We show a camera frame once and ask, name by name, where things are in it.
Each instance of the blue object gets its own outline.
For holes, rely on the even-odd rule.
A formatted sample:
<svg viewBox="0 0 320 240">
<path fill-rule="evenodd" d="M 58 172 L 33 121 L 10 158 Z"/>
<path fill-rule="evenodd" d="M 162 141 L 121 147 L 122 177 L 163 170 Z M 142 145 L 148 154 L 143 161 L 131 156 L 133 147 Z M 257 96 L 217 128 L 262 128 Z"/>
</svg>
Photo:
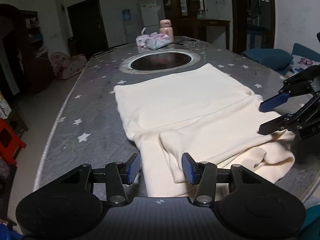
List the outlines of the blue object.
<svg viewBox="0 0 320 240">
<path fill-rule="evenodd" d="M 269 112 L 277 106 L 280 106 L 288 101 L 290 98 L 289 94 L 277 94 L 260 104 L 259 111 L 260 112 Z"/>
<path fill-rule="evenodd" d="M 122 10 L 122 20 L 123 21 L 131 21 L 130 9 Z"/>
<path fill-rule="evenodd" d="M 0 224 L 0 240 L 21 240 L 24 236 L 10 231 L 6 225 Z"/>
<path fill-rule="evenodd" d="M 133 162 L 129 166 L 129 173 L 128 173 L 128 185 L 133 184 L 135 178 L 137 177 L 137 174 L 140 170 L 140 154 L 138 154 Z"/>
<path fill-rule="evenodd" d="M 275 71 L 284 70 L 291 61 L 291 55 L 282 49 L 249 49 L 242 53 Z"/>
<path fill-rule="evenodd" d="M 309 49 L 305 46 L 302 46 L 299 43 L 295 43 L 293 45 L 292 54 L 291 55 L 298 55 L 304 58 L 311 59 L 313 61 L 320 62 L 320 54 L 315 52 L 312 49 Z"/>
<path fill-rule="evenodd" d="M 306 210 L 299 240 L 320 240 L 320 205 Z"/>
<path fill-rule="evenodd" d="M 192 165 L 191 163 L 188 161 L 187 157 L 185 156 L 185 154 L 182 154 L 182 169 L 183 172 L 187 178 L 187 181 L 193 185 L 195 183 L 195 176 L 193 174 L 192 171 Z"/>
</svg>

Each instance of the folded fabric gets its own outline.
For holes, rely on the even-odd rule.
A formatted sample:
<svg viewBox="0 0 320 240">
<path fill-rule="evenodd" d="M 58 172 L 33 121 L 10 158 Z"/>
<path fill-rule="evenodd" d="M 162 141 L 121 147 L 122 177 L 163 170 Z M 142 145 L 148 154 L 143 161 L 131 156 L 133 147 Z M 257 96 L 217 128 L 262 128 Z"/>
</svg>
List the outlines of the folded fabric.
<svg viewBox="0 0 320 240">
<path fill-rule="evenodd" d="M 257 133 L 279 115 L 259 112 L 261 96 L 210 64 L 114 90 L 127 137 L 141 153 L 148 196 L 195 189 L 185 182 L 183 152 L 219 168 L 239 163 L 271 182 L 293 165 L 292 133 Z"/>
<path fill-rule="evenodd" d="M 174 182 L 185 181 L 181 163 L 184 152 L 188 152 L 196 162 L 221 163 L 251 147 L 281 138 L 283 132 L 266 136 L 257 133 L 260 124 L 279 116 L 275 112 L 269 114 L 260 112 L 258 109 L 261 102 L 261 96 L 250 95 L 190 125 L 160 132 L 160 140 L 165 149 L 164 154 L 168 155 L 166 158 L 169 160 Z M 252 151 L 253 157 L 249 155 L 242 163 L 245 163 L 244 166 L 247 168 L 253 169 L 255 165 L 269 157 L 267 153 L 262 148 L 257 148 Z M 272 160 L 268 161 L 269 164 L 279 163 L 291 157 L 290 151 L 285 149 L 281 149 L 278 153 L 279 155 L 273 156 Z M 272 182 L 279 179 L 268 178 L 268 174 L 264 177 Z"/>
</svg>

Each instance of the tiled floor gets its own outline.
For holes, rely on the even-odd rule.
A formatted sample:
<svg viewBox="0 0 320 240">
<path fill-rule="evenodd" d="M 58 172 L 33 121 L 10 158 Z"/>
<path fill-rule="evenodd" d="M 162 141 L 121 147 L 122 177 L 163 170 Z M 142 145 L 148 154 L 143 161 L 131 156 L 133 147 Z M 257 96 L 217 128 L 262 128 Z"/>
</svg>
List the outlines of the tiled floor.
<svg viewBox="0 0 320 240">
<path fill-rule="evenodd" d="M 66 81 L 54 80 L 43 92 L 19 98 L 19 113 L 29 128 L 22 136 L 27 144 L 17 157 L 17 172 L 9 201 L 8 218 L 16 222 L 18 203 L 33 190 L 38 165 L 53 123 L 79 75 Z"/>
</svg>

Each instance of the glass cabinet door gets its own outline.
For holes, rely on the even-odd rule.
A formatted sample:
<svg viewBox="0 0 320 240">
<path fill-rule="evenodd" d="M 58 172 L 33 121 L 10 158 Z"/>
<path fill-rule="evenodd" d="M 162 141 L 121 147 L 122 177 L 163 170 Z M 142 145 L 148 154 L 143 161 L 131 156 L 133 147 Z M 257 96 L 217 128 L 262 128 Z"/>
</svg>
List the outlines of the glass cabinet door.
<svg viewBox="0 0 320 240">
<path fill-rule="evenodd" d="M 180 0 L 182 16 L 188 16 L 187 0 Z"/>
</svg>

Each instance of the red stool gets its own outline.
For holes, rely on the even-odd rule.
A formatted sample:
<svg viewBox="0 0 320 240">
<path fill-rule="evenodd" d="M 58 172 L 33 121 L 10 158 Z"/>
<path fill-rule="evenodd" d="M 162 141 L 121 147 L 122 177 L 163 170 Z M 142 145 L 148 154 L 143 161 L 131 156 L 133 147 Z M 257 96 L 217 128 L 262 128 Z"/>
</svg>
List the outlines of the red stool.
<svg viewBox="0 0 320 240">
<path fill-rule="evenodd" d="M 18 135 L 0 118 L 0 155 L 8 164 L 16 164 L 13 155 L 18 147 L 25 148 L 27 145 L 20 140 Z"/>
</svg>

